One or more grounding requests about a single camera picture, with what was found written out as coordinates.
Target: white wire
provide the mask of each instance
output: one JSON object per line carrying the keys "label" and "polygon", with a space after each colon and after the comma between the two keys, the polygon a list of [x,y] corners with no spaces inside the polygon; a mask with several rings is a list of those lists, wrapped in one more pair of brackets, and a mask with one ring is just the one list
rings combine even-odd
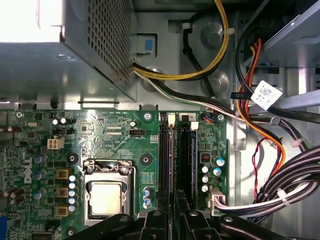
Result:
{"label": "white wire", "polygon": [[[166,98],[168,99],[171,99],[171,100],[177,100],[179,102],[187,102],[187,103],[192,103],[192,104],[195,104],[195,105],[202,105],[202,106],[205,106],[207,108],[210,108],[210,109],[213,109],[219,113],[222,113],[226,116],[229,116],[235,120],[239,120],[239,121],[242,121],[242,122],[245,122],[245,120],[243,120],[241,117],[238,117],[236,115],[233,115],[231,113],[228,113],[226,111],[224,111],[223,109],[221,109],[220,107],[218,106],[215,106],[215,105],[212,105],[212,104],[209,104],[209,103],[205,103],[205,102],[201,102],[201,101],[194,101],[194,100],[186,100],[186,99],[183,99],[183,98],[180,98],[180,97],[176,97],[176,96],[171,96],[171,95],[168,95],[166,93],[163,92],[162,89],[160,89],[157,85],[155,85],[149,78],[147,78],[146,76],[138,73],[137,71],[133,71],[134,74],[136,74],[138,77],[142,78],[143,80],[147,81],[149,84],[151,84],[159,93],[161,93],[163,96],[165,96]],[[269,124],[268,122],[262,122],[262,121],[254,121],[254,123],[256,124]]]}
{"label": "white wire", "polygon": [[[309,184],[308,182],[301,183],[293,191],[289,192],[285,196],[285,198],[287,199],[287,198],[299,193],[300,191],[305,189],[308,186],[308,184]],[[217,205],[217,208],[221,209],[221,210],[244,210],[244,209],[250,209],[250,208],[256,208],[256,207],[262,207],[262,206],[274,204],[276,202],[282,202],[282,200],[280,198],[276,198],[274,200],[265,201],[265,202],[256,203],[256,204],[249,204],[249,205],[242,205],[242,206],[226,206],[226,205],[222,204],[217,197],[214,199],[214,201],[215,201],[215,204]]]}
{"label": "white wire", "polygon": [[[304,197],[308,196],[310,193],[313,192],[313,190],[315,190],[317,188],[318,183],[315,182],[313,183],[313,185],[311,186],[311,188],[306,191],[305,193],[301,194],[300,196],[296,197],[295,199],[291,199],[289,200],[289,203],[291,202],[296,202],[299,199],[303,199]],[[286,205],[284,203],[280,203],[280,205],[282,205],[282,207],[286,207]],[[253,213],[253,214],[249,214],[249,215],[241,215],[242,218],[257,218],[257,217],[261,217],[261,216],[265,216],[268,214],[271,214],[273,212],[275,212],[274,210],[275,207],[271,207],[270,209],[264,210],[264,211],[260,211],[257,213]]]}

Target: capacitor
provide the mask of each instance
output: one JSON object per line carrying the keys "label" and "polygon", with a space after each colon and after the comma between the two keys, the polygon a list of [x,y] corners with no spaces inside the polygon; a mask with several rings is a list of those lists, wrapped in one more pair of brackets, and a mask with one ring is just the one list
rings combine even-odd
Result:
{"label": "capacitor", "polygon": [[70,182],[74,182],[76,180],[76,176],[75,175],[70,175],[69,176],[69,181]]}
{"label": "capacitor", "polygon": [[27,126],[30,127],[30,128],[36,128],[36,127],[39,126],[39,123],[37,123],[37,122],[28,122]]}
{"label": "capacitor", "polygon": [[45,154],[34,155],[33,160],[35,164],[43,164],[47,160],[47,155]]}
{"label": "capacitor", "polygon": [[201,191],[202,191],[203,193],[208,192],[208,190],[209,190],[208,185],[202,185],[202,187],[201,187]]}
{"label": "capacitor", "polygon": [[75,189],[76,185],[73,182],[69,183],[69,188],[70,189]]}
{"label": "capacitor", "polygon": [[68,209],[69,209],[69,212],[72,213],[76,210],[76,207],[74,205],[69,205]]}
{"label": "capacitor", "polygon": [[74,204],[76,202],[76,200],[73,198],[73,197],[70,197],[69,199],[68,199],[68,203],[69,204]]}
{"label": "capacitor", "polygon": [[221,169],[219,167],[215,167],[213,169],[213,175],[219,177],[221,174],[222,174],[222,171],[221,171]]}
{"label": "capacitor", "polygon": [[129,125],[130,125],[131,128],[134,128],[134,127],[137,126],[137,122],[136,122],[136,121],[131,121],[131,122],[129,123]]}
{"label": "capacitor", "polygon": [[206,174],[206,173],[209,172],[209,168],[208,168],[206,165],[203,165],[203,166],[201,167],[201,172],[202,172],[203,174]]}
{"label": "capacitor", "polygon": [[21,133],[22,127],[20,126],[8,126],[6,129],[9,133]]}
{"label": "capacitor", "polygon": [[10,204],[11,204],[12,206],[18,205],[18,204],[22,203],[25,199],[26,199],[25,196],[20,196],[20,197],[18,197],[18,198],[16,198],[16,199],[12,199],[12,200],[10,201]]}
{"label": "capacitor", "polygon": [[41,174],[41,172],[36,171],[36,172],[33,174],[33,178],[34,178],[34,180],[36,180],[36,181],[39,181],[40,179],[42,179],[42,174]]}
{"label": "capacitor", "polygon": [[3,196],[4,197],[9,197],[9,195],[12,194],[16,190],[18,190],[18,187],[14,186],[13,188],[10,188],[9,190],[5,191],[3,193]]}
{"label": "capacitor", "polygon": [[59,123],[59,122],[58,122],[57,119],[53,119],[53,120],[52,120],[52,124],[53,124],[53,125],[58,125],[58,123]]}
{"label": "capacitor", "polygon": [[215,162],[219,167],[223,167],[226,164],[226,161],[220,156],[215,158]]}
{"label": "capacitor", "polygon": [[29,142],[27,142],[27,141],[16,141],[16,142],[14,143],[14,146],[15,146],[16,148],[26,148],[26,147],[29,146]]}
{"label": "capacitor", "polygon": [[22,194],[25,194],[26,190],[24,188],[19,188],[18,190],[15,190],[13,193],[10,194],[10,197],[12,199],[15,199],[16,197],[19,197]]}
{"label": "capacitor", "polygon": [[204,175],[201,180],[204,184],[206,184],[209,182],[209,177],[207,175]]}
{"label": "capacitor", "polygon": [[71,124],[71,122],[72,122],[72,121],[71,121],[71,119],[69,119],[69,118],[63,117],[63,118],[60,119],[60,123],[63,124],[63,125]]}
{"label": "capacitor", "polygon": [[40,199],[42,198],[41,192],[35,191],[34,194],[33,194],[33,198],[34,198],[35,200],[40,200]]}
{"label": "capacitor", "polygon": [[144,198],[149,197],[149,196],[150,196],[150,191],[151,191],[151,189],[150,189],[149,187],[145,187],[145,188],[143,189],[143,197],[144,197]]}
{"label": "capacitor", "polygon": [[76,195],[76,191],[74,191],[74,190],[70,190],[69,191],[69,196],[70,197],[74,197]]}
{"label": "capacitor", "polygon": [[146,206],[150,206],[150,204],[151,204],[151,199],[150,199],[150,198],[145,198],[145,199],[144,199],[144,204],[145,204]]}

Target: green pcb surface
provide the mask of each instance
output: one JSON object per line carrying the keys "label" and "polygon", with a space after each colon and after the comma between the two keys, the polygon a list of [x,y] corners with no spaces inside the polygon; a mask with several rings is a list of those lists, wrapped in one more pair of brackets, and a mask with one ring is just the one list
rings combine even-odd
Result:
{"label": "green pcb surface", "polygon": [[[24,201],[12,205],[11,199],[0,198],[0,213],[7,217],[7,239],[29,240],[32,233],[44,231],[48,221],[60,221],[55,239],[68,237],[70,227],[79,232],[84,229],[83,223],[83,173],[81,162],[86,159],[132,161],[137,169],[135,179],[137,188],[136,212],[144,210],[143,191],[151,189],[151,204],[155,207],[156,191],[158,189],[158,144],[159,144],[159,112],[148,111],[151,119],[144,119],[145,111],[106,111],[106,110],[7,110],[0,111],[0,192],[13,187],[24,188]],[[196,112],[198,128],[198,153],[210,153],[211,159],[205,164],[209,167],[210,187],[218,187],[227,194],[226,177],[227,163],[221,167],[222,174],[216,177],[212,169],[216,166],[215,158],[227,159],[226,121],[207,123],[203,113]],[[54,125],[54,119],[66,118],[72,120],[66,125]],[[144,130],[143,135],[130,135],[133,129]],[[8,132],[8,127],[21,127],[21,132]],[[64,138],[62,149],[48,150],[47,141],[53,137],[53,131],[70,130],[68,134],[60,134]],[[68,158],[76,154],[79,160],[70,164]],[[149,165],[141,161],[141,156],[148,154],[152,161]],[[35,163],[37,155],[46,156],[41,163]],[[196,161],[198,169],[203,165]],[[57,171],[68,170],[70,174],[77,173],[76,209],[66,217],[57,216],[57,207],[68,206],[68,198],[57,197],[57,189],[67,188],[69,180],[57,179]],[[35,179],[36,173],[46,173],[40,180]],[[200,172],[195,173],[198,179],[198,206],[205,208],[205,196],[201,192]],[[35,199],[35,194],[45,189],[41,199]]]}

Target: motherboard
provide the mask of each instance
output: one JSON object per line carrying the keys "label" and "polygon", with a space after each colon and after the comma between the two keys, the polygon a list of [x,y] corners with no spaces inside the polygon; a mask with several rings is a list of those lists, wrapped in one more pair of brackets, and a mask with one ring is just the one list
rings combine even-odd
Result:
{"label": "motherboard", "polygon": [[0,240],[61,240],[183,189],[207,210],[227,194],[223,115],[106,110],[0,111]]}

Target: white barcode label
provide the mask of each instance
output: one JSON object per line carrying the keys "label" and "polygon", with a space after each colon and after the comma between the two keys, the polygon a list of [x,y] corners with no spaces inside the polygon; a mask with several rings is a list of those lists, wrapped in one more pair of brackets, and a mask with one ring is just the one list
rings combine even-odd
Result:
{"label": "white barcode label", "polygon": [[282,94],[283,93],[281,91],[271,86],[269,83],[261,81],[254,90],[251,100],[267,111]]}

